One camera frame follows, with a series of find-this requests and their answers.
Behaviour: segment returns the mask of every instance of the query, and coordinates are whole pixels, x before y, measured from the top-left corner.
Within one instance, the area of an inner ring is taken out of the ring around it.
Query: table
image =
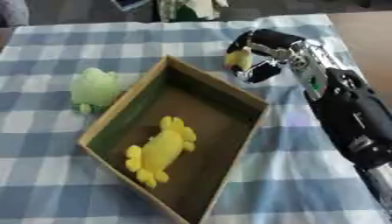
[[[30,224],[45,217],[46,222],[119,224],[153,216],[145,201],[75,147],[87,118],[71,110],[69,83],[87,67],[117,71],[132,81],[169,53],[270,102],[213,209],[213,223],[384,223],[352,165],[319,127],[289,69],[254,85],[222,67],[222,53],[233,39],[264,27],[322,39],[327,50],[352,63],[325,15],[17,30],[0,59],[0,200],[9,202],[0,209],[1,221],[26,218]]]
[[[392,11],[329,15],[338,33],[381,98],[392,107]]]

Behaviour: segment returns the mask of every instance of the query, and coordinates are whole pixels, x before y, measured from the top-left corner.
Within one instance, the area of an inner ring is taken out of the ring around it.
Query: open box
[[[79,143],[176,222],[201,223],[266,108],[253,95],[167,56],[111,106]],[[125,151],[155,136],[163,116],[182,118],[198,139],[195,151],[182,152],[165,170],[170,181],[150,189],[125,169]]]

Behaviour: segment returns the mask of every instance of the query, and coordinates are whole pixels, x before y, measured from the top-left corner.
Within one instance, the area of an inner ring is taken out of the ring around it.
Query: small yellow object
[[[231,68],[232,66],[238,66],[242,71],[250,69],[252,66],[252,54],[247,47],[226,55],[225,67]]]
[[[125,166],[136,172],[136,178],[151,188],[157,182],[166,183],[169,176],[164,172],[184,149],[194,151],[196,134],[178,117],[165,116],[160,122],[161,132],[143,148],[131,145],[126,151]]]

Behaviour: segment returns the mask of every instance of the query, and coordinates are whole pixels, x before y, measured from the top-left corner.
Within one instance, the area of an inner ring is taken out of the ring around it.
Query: tablecloth
[[[88,67],[118,72],[125,89],[166,54],[271,105],[207,223],[387,223],[289,69],[247,84],[222,67],[228,44],[255,28],[317,39],[355,66],[326,15],[17,28],[0,55],[0,223],[171,223],[76,146],[94,118],[72,111],[68,91]]]

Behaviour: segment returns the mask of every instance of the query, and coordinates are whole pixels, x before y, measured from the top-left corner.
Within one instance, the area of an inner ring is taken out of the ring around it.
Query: yellow plush toy
[[[126,152],[125,165],[136,178],[154,188],[157,182],[167,182],[169,176],[164,172],[184,149],[194,151],[196,134],[178,117],[165,116],[160,122],[161,132],[152,137],[140,148],[131,145]]]

